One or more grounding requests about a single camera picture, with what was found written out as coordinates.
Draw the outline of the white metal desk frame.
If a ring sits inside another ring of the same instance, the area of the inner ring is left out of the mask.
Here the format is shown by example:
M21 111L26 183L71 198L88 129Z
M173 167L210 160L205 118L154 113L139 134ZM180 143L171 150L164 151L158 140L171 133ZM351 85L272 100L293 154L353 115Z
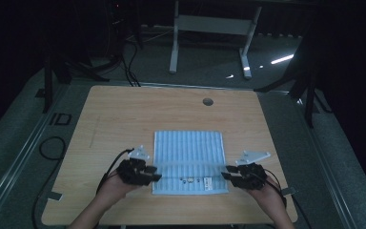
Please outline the white metal desk frame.
M243 35L247 37L245 45L238 50L238 54L241 61L244 78L251 79L253 75L251 65L248 59L248 52L253 41L255 29L261 12L262 8L256 7L252 19L231 19L187 15L181 14L179 12L179 0L175 0L173 13L173 46L169 72L177 72L179 55L178 34L180 31L221 33L230 35Z

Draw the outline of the black metal stand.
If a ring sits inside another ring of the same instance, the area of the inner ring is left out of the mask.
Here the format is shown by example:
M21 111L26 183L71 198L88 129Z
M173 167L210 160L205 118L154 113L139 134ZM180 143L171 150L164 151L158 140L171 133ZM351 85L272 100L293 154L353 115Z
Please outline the black metal stand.
M46 114L53 104L53 86L52 86L52 74L55 73L60 83L69 84L71 82L71 75L67 69L67 65L77 69L82 74L95 81L109 82L109 79L99 76L94 71L84 67L82 64L71 59L69 56L61 52L48 51L45 52L44 57L44 109L43 113Z
M291 99L300 99L302 95L306 94L304 118L308 126L313 128L315 89L324 52L325 49L321 47L319 37L310 33L305 34L282 77L264 87L256 88L254 91L267 93L293 80L295 83L289 91L289 96Z

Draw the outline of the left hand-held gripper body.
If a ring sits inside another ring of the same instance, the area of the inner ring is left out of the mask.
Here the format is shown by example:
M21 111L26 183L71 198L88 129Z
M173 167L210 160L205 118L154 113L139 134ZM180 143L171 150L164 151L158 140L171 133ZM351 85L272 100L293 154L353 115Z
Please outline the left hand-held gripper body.
M148 186L153 179L153 173L147 173L146 162L150 159L143 146L128 152L128 159L124 159L117 167L117 174L122 181L130 185Z

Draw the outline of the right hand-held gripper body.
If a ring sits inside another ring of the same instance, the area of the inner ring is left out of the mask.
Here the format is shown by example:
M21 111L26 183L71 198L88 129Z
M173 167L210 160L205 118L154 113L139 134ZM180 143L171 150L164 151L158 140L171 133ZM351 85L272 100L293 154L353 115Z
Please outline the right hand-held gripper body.
M270 156L269 152L244 151L235 162L233 186L247 190L260 190L266 182L267 175L259 162Z

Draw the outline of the person's right hand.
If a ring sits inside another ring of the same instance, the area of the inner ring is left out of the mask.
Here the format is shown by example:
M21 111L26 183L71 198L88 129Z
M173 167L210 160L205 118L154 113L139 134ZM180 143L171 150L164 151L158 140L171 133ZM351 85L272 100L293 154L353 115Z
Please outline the person's right hand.
M249 190L248 193L255 199L262 211L269 214L276 209L285 209L281 195L277 192L278 185L270 178L260 190Z

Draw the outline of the person's left hand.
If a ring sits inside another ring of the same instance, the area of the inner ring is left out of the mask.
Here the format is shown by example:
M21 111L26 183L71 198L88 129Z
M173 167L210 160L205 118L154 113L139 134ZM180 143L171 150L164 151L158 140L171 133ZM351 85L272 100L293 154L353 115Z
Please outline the person's left hand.
M126 184L119 174L111 172L101 188L101 192L108 203L114 205L117 201L124 198L129 192L138 189L138 185Z

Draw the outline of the blue striped towel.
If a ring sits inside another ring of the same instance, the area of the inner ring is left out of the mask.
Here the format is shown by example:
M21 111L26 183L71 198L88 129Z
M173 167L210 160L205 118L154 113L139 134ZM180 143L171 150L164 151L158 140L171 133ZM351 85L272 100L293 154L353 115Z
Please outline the blue striped towel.
M219 195L229 192L223 136L218 131L157 131L153 165L162 176L154 195Z

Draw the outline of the dark equipment tower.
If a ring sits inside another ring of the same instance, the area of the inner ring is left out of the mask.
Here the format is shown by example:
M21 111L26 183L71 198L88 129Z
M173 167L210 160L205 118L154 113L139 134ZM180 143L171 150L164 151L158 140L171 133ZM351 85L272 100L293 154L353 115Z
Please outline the dark equipment tower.
M119 58L124 50L124 18L118 0L105 0L108 22L108 47L106 56Z

